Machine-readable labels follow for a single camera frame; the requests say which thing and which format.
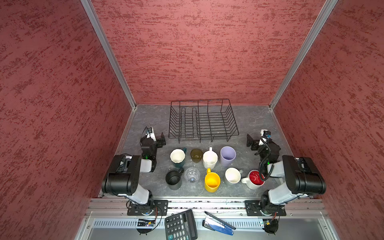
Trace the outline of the dark green ceramic mug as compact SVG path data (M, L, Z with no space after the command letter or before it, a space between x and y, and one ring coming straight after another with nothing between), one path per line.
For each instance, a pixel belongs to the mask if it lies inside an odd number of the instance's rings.
M176 168L182 168L185 164L186 148L175 149L170 154L170 159Z

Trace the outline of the black mug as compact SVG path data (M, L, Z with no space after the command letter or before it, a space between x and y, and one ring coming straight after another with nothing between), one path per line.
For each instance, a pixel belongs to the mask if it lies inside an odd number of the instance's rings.
M166 175L166 183L168 187L176 191L182 186L182 175L184 173L184 168L178 170L171 170Z

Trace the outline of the clear glass cup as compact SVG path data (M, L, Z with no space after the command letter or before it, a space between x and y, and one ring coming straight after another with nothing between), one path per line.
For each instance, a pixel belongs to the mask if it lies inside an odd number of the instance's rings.
M185 170L185 179L188 183L197 183L200 179L200 171L197 168L188 168Z

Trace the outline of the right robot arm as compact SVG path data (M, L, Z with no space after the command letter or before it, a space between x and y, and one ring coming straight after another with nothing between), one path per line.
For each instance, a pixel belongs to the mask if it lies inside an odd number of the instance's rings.
M283 155L279 160L281 148L271 139L270 131L262 130L258 140L247 135L247 147L256 151L261 161L242 183L257 189L271 178L284 179L281 185L264 191L259 200L245 201L248 216L285 216L288 202L326 192L325 180L311 158Z

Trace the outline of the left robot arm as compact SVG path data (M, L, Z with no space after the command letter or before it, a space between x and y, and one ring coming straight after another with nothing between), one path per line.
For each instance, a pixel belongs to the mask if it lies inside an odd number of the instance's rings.
M166 145L164 134L159 139L151 134L141 137L142 154L115 155L102 181L102 192L127 198L134 213L144 216L157 212L153 194L139 184L141 173L152 173L157 165L157 150Z

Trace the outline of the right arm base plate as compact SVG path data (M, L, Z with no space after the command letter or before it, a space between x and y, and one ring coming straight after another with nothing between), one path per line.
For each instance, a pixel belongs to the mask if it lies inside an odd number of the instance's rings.
M284 205L262 203L261 201L246 200L245 209L247 212L247 216L284 217L287 215Z

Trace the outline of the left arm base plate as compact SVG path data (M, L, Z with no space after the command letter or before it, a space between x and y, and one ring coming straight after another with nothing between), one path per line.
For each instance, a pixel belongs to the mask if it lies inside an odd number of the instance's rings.
M145 205L130 202L127 209L128 216L166 216L168 212L168 200L153 200Z

